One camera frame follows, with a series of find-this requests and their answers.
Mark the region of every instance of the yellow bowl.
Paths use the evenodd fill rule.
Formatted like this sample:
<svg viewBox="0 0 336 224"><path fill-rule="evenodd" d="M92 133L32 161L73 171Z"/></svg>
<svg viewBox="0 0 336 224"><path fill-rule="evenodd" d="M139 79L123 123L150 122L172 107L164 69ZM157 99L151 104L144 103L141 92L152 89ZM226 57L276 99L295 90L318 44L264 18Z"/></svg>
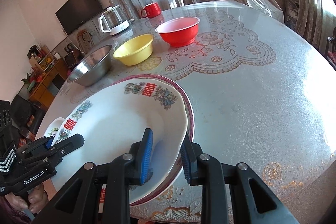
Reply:
<svg viewBox="0 0 336 224"><path fill-rule="evenodd" d="M143 34L122 44L113 54L113 58L120 60L126 66L133 66L146 60L153 52L154 37Z"/></svg>

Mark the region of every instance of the wooden desk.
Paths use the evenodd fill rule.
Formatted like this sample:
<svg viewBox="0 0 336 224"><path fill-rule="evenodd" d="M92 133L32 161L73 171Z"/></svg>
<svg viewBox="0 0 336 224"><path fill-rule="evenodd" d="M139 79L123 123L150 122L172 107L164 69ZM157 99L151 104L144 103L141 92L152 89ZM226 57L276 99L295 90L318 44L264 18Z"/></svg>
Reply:
<svg viewBox="0 0 336 224"><path fill-rule="evenodd" d="M64 81L67 79L68 66L61 58L56 64L47 72L43 80L36 86L29 96L32 102L39 102L46 109L48 109L54 100L54 96L48 90L50 83L54 80L56 75L60 75Z"/></svg>

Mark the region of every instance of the human hand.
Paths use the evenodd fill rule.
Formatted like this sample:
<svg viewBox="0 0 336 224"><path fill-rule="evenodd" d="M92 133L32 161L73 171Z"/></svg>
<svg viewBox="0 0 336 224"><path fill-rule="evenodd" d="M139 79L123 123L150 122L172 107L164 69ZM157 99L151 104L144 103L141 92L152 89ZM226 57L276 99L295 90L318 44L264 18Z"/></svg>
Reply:
<svg viewBox="0 0 336 224"><path fill-rule="evenodd" d="M24 209L28 209L27 203L20 196L15 196L10 193L5 196L9 204L16 210L22 212ZM33 191L28 195L28 200L31 203L29 210L35 214L39 213L44 206L48 203L48 196L44 192L43 184L36 186Z"/></svg>

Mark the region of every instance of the floral tablecloth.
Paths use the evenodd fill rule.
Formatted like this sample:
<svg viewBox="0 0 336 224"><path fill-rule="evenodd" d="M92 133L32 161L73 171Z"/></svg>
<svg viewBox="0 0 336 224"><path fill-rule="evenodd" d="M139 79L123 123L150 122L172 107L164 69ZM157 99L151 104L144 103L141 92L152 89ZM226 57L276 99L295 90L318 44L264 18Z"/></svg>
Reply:
<svg viewBox="0 0 336 224"><path fill-rule="evenodd" d="M155 28L182 16L201 19L191 45L169 47ZM144 62L112 70L84 88L65 83L39 129L42 136L57 117L66 118L81 102L129 75L163 75L187 93L194 109L194 142L223 163L246 162L280 198L316 179L335 159L336 106L324 92L336 73L305 40L273 18L234 1L178 7L153 19L137 20L129 37L151 33L154 51ZM115 48L127 37L99 45ZM199 223L201 187L183 173L154 200L131 208L136 218Z"/></svg>

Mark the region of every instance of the white kettle base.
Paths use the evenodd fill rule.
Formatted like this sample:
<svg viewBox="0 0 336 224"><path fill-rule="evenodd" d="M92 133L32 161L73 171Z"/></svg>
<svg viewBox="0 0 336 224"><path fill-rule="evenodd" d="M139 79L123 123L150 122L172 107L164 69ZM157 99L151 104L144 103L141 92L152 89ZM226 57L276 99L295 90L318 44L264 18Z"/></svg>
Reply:
<svg viewBox="0 0 336 224"><path fill-rule="evenodd" d="M118 26L113 27L111 29L110 35L116 35L117 33L122 32L128 27L129 27L128 20L125 20L123 23L119 24Z"/></svg>

